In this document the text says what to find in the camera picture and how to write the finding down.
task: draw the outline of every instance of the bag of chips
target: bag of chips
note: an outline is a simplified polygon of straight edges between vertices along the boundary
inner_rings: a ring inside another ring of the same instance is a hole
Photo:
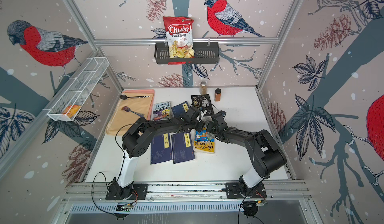
[[[163,16],[166,29],[169,57],[191,58],[194,56],[192,43],[193,20],[187,17],[165,17]]]

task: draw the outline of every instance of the black book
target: black book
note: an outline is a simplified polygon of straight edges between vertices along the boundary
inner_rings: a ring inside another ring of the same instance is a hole
[[[214,114],[214,109],[211,104],[211,98],[209,98],[209,95],[194,95],[191,96],[192,99],[192,106],[196,107],[197,109],[201,109],[201,107],[204,107],[207,109],[207,113],[204,116],[212,116]]]

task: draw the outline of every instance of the book cover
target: book cover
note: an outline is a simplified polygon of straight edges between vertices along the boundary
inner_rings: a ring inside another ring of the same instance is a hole
[[[185,101],[177,106],[172,106],[171,109],[172,109],[173,117],[181,117],[182,115],[184,115],[184,113],[188,111],[189,105],[188,105],[188,102]]]
[[[169,112],[170,112],[170,102],[169,101],[162,102],[162,103],[156,103],[153,106],[152,119],[154,121],[168,120],[168,119],[170,119]]]
[[[201,107],[205,107],[207,109],[207,113],[204,116],[212,116],[214,114],[213,106],[211,105],[211,98],[209,95],[194,95],[191,96],[192,105],[198,109]]]
[[[155,136],[151,142],[151,165],[172,160],[169,133]]]
[[[191,133],[176,133],[171,135],[173,164],[195,159]]]
[[[196,150],[204,151],[208,153],[215,153],[215,136],[212,133],[207,132],[207,128],[204,127],[202,131],[195,134],[194,146]]]

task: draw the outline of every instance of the black cable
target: black cable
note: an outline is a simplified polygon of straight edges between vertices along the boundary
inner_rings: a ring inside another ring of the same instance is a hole
[[[95,179],[96,179],[97,175],[100,174],[100,173],[103,174],[103,176],[104,176],[104,180],[105,180],[105,185],[106,185],[107,188],[108,188],[108,185],[107,185],[107,178],[105,177],[104,173],[102,173],[102,172],[97,173],[97,174],[95,175],[94,179],[93,179],[92,187],[91,187],[91,198],[92,198],[93,204],[94,204],[95,207],[97,207],[97,209],[99,209],[100,211],[115,216],[115,214],[113,214],[113,213],[111,213],[111,212],[107,212],[107,211],[102,210],[100,207],[98,207],[98,206],[96,205],[95,201],[93,200],[93,184],[94,184],[94,182],[95,182]]]
[[[126,126],[133,125],[133,124],[142,124],[142,123],[147,123],[147,122],[137,122],[137,123],[128,124],[128,125],[122,126],[122,127],[116,132],[116,135],[115,135],[115,141],[116,141],[116,144],[118,145],[118,147],[121,149],[122,153],[124,154],[123,159],[122,159],[122,164],[121,164],[120,173],[119,173],[119,176],[118,176],[118,178],[116,179],[116,181],[118,181],[119,178],[120,178],[120,176],[121,176],[122,167],[123,167],[123,165],[124,165],[124,160],[125,160],[125,158],[126,158],[126,156],[125,156],[125,152],[124,152],[123,148],[118,144],[118,140],[117,140],[118,133],[119,133],[119,131],[120,131],[122,128],[124,128],[124,127],[126,127]]]

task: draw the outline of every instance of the spice jar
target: spice jar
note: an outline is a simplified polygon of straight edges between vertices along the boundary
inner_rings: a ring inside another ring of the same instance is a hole
[[[220,101],[220,97],[221,97],[221,89],[217,88],[215,90],[215,101]]]
[[[201,95],[206,95],[207,94],[207,82],[206,81],[202,81],[200,83],[200,94]]]

